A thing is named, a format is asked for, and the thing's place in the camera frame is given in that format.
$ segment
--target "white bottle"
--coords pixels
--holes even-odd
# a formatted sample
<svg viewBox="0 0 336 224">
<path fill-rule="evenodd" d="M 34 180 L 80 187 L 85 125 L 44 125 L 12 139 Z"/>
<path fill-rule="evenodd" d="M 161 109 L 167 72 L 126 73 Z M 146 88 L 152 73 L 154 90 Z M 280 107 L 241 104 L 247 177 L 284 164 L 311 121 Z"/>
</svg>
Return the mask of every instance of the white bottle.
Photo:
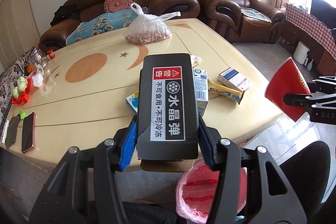
<svg viewBox="0 0 336 224">
<path fill-rule="evenodd" d="M 307 64 L 307 70 L 311 70 L 313 67 L 313 59 Z"/>
</svg>

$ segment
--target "phone screen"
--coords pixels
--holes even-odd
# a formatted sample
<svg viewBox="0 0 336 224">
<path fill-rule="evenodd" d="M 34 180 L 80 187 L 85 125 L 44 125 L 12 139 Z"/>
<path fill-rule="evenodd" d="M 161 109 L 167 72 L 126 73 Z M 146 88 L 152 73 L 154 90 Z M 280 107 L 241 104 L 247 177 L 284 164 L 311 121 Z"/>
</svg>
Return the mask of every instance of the phone screen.
<svg viewBox="0 0 336 224">
<path fill-rule="evenodd" d="M 26 153 L 34 147 L 34 123 L 35 113 L 28 115 L 23 120 L 22 126 L 22 148 L 21 152 Z"/>
</svg>

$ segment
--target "red and white checkered cloth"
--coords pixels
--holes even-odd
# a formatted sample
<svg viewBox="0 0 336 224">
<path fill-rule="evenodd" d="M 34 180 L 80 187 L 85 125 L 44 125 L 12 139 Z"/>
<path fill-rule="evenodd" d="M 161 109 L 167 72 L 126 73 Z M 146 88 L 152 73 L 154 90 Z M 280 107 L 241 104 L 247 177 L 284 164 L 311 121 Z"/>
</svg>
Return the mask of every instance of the red and white checkered cloth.
<svg viewBox="0 0 336 224">
<path fill-rule="evenodd" d="M 310 14 L 307 14 L 290 4 L 286 3 L 285 7 L 286 20 L 293 23 L 301 30 L 304 30 L 308 35 L 320 43 L 336 60 L 336 45 L 330 29 Z"/>
</svg>

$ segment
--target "television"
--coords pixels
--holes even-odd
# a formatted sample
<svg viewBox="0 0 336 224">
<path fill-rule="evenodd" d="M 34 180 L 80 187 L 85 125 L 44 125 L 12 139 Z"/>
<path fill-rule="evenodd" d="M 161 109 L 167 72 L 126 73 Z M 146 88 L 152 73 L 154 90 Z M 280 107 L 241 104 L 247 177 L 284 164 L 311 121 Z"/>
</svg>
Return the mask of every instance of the television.
<svg viewBox="0 0 336 224">
<path fill-rule="evenodd" d="M 324 0 L 312 0 L 310 14 L 323 22 L 329 29 L 336 28 L 336 8 Z"/>
</svg>

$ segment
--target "pink trash bag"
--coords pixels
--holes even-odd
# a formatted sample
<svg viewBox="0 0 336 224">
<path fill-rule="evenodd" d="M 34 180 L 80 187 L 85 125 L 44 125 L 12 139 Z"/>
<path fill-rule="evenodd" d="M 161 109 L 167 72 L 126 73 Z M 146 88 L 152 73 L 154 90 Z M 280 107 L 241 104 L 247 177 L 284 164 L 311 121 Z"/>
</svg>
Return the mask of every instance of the pink trash bag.
<svg viewBox="0 0 336 224">
<path fill-rule="evenodd" d="M 203 159 L 182 174 L 176 186 L 176 213 L 199 224 L 207 222 L 218 183 L 219 171 L 212 172 Z M 241 168 L 237 206 L 239 213 L 246 205 L 247 171 Z"/>
</svg>

